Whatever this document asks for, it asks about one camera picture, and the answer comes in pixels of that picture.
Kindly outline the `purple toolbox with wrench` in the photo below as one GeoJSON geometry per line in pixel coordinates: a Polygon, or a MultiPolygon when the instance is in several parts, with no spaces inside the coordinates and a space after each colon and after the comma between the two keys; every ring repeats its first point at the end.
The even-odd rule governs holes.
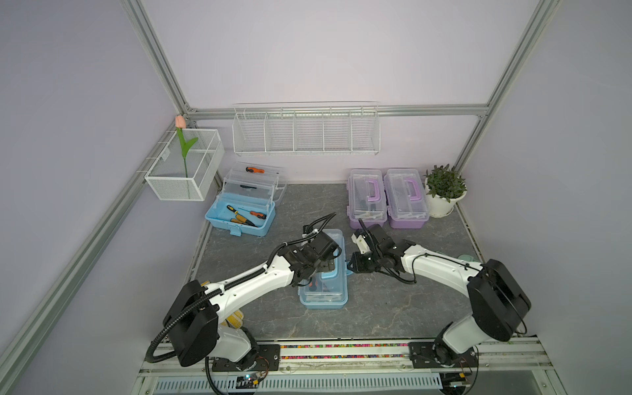
{"type": "Polygon", "coordinates": [[[388,223],[393,229],[418,230],[430,218],[424,184],[415,169],[389,169],[383,178],[388,223]]]}

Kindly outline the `purple toolbox with ratchet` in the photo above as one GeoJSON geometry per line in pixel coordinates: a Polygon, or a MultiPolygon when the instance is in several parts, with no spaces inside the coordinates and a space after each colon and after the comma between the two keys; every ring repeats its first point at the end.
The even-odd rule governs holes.
{"type": "Polygon", "coordinates": [[[384,225],[388,220],[387,199],[380,170],[353,169],[347,181],[347,216],[350,227],[384,225]]]}

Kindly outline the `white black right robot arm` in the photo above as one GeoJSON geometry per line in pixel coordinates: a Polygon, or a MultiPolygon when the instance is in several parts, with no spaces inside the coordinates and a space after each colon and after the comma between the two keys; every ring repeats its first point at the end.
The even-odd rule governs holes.
{"type": "Polygon", "coordinates": [[[452,367],[483,342],[508,342],[526,333],[518,328],[526,326],[532,303],[502,262],[469,262],[410,240],[396,242],[381,225],[361,224],[352,242],[358,250],[347,269],[353,273],[380,273],[407,285],[424,277],[467,296],[472,313],[446,325],[435,338],[430,348],[434,363],[452,367]]]}

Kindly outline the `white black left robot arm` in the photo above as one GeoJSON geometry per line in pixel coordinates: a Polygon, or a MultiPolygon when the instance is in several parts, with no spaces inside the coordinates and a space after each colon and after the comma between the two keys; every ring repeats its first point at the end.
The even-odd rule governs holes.
{"type": "Polygon", "coordinates": [[[298,240],[283,242],[268,259],[238,276],[215,283],[185,284],[170,307],[163,328],[150,342],[145,362],[176,358],[182,367],[220,358],[237,370],[250,370],[260,357],[251,332],[225,321],[242,307],[277,289],[307,286],[341,255],[341,247],[325,233],[334,213],[304,226],[298,240]]]}

